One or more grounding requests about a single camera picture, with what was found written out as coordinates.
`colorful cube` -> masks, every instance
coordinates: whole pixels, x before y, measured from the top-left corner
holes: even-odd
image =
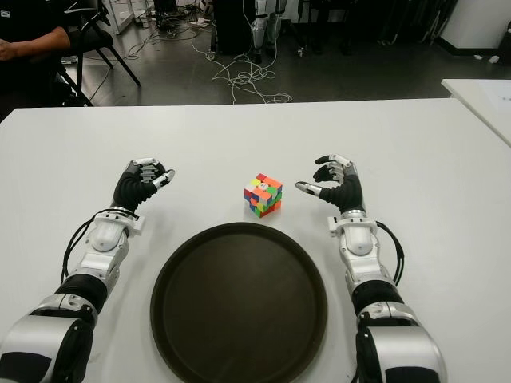
[[[260,218],[280,209],[282,184],[260,173],[244,189],[250,210]]]

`round tray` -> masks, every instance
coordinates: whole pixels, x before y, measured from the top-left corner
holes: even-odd
[[[254,223],[188,240],[151,299],[158,350],[188,383],[288,383],[318,352],[326,323],[315,264],[287,235]]]

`black cable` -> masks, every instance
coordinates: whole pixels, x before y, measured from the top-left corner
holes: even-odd
[[[85,221],[71,236],[71,239],[69,240],[67,248],[65,249],[64,258],[62,260],[61,284],[64,282],[64,278],[69,276],[69,272],[67,270],[67,265],[68,265],[68,261],[69,261],[69,256],[71,255],[71,251],[73,251],[73,249],[75,248],[76,245],[78,245],[78,242],[80,242],[80,240],[83,238],[83,236],[85,235],[87,230],[89,230],[91,223],[94,222],[94,220],[96,219],[96,215],[101,214],[101,213],[106,213],[107,211],[131,215],[134,219],[138,219],[138,215],[136,215],[135,213],[132,213],[131,211],[126,211],[126,210],[121,210],[121,209],[105,209],[105,210],[101,210],[101,211],[97,212],[96,214],[94,214],[92,216],[91,219],[89,219],[88,221]]]
[[[394,235],[394,233],[386,226],[386,224],[376,221],[378,227],[382,228],[394,241],[394,246],[396,247],[396,257],[398,259],[398,263],[396,264],[396,271],[394,273],[394,283],[396,286],[401,281],[402,273],[405,270],[405,252],[402,249],[401,243],[399,243],[398,238]],[[358,380],[358,366],[355,368],[355,375],[353,379],[351,379],[351,383],[356,383]]]

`black equipment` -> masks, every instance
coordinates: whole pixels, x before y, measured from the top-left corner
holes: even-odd
[[[235,2],[213,0],[213,8],[216,23],[216,52],[247,53],[252,46],[252,30],[249,24],[256,17],[254,0]]]
[[[511,65],[511,22],[505,31],[502,42],[498,47],[499,62],[504,65]]]
[[[177,8],[176,0],[154,0],[154,10],[156,13],[156,25],[162,27],[167,14],[175,11]]]

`power cord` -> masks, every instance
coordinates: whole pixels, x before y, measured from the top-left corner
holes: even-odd
[[[394,283],[397,286],[401,281],[402,273],[405,270],[405,252],[402,249],[401,243],[399,243],[398,238],[394,235],[394,233],[384,224],[379,221],[376,221],[376,225],[382,228],[386,233],[392,238],[394,241],[394,246],[396,247],[396,257],[398,259],[398,263],[396,265],[396,271],[394,273]],[[355,367],[355,375],[351,379],[351,383],[356,383],[358,380],[358,366]]]
[[[247,21],[249,28],[251,29],[251,35],[252,35],[252,25],[251,25],[250,21],[248,20],[247,15],[245,13],[244,1],[242,1],[242,8],[243,8],[243,15],[245,17],[245,20]],[[257,65],[257,64],[254,64],[253,62],[251,62],[250,58],[248,57],[248,52],[234,57],[234,61],[231,62],[230,64],[223,65],[223,64],[220,64],[218,61],[214,61],[213,59],[208,57],[208,54],[206,52],[198,50],[193,45],[193,41],[192,41],[192,48],[197,53],[202,53],[208,61],[214,62],[215,64],[217,64],[218,66],[220,66],[222,68],[217,74],[215,74],[215,76],[212,77],[212,80],[219,80],[219,79],[225,80],[226,84],[231,87],[231,95],[232,95],[232,103],[233,104],[236,103],[236,96],[234,94],[235,88],[238,90],[241,90],[243,92],[252,93],[252,94],[259,96],[264,104],[279,104],[279,103],[291,102],[293,100],[293,97],[291,97],[287,93],[279,92],[276,94],[264,94],[264,93],[261,93],[256,87],[257,81],[261,81],[264,79],[271,80],[271,79],[276,78],[275,72],[269,70],[269,68],[275,64],[275,61],[277,59],[277,28],[275,28],[274,41],[275,41],[275,56],[273,57],[273,61],[270,63],[270,65],[265,66],[265,67],[262,67],[260,65]],[[250,52],[250,50],[252,50],[253,46],[254,46],[254,42],[253,42],[253,35],[252,35],[252,38],[250,41],[249,52]],[[233,77],[231,75],[231,72],[229,71],[229,68],[234,64],[249,64],[250,69],[248,72],[246,72],[246,71],[238,72],[238,74],[236,74]]]
[[[69,261],[69,256],[71,255],[71,251],[75,248],[75,246],[80,242],[80,239],[83,238],[87,230],[89,230],[90,224],[94,222],[94,219],[96,218],[96,215],[106,212],[116,212],[126,215],[131,215],[134,219],[138,219],[138,215],[135,213],[132,213],[131,211],[121,210],[121,209],[105,209],[97,212],[95,215],[92,216],[91,219],[88,221],[85,221],[73,234],[71,239],[69,240],[69,243],[67,245],[67,248],[64,252],[64,259],[62,260],[62,272],[61,272],[61,284],[64,282],[64,278],[69,276],[69,272],[67,270],[67,265]]]

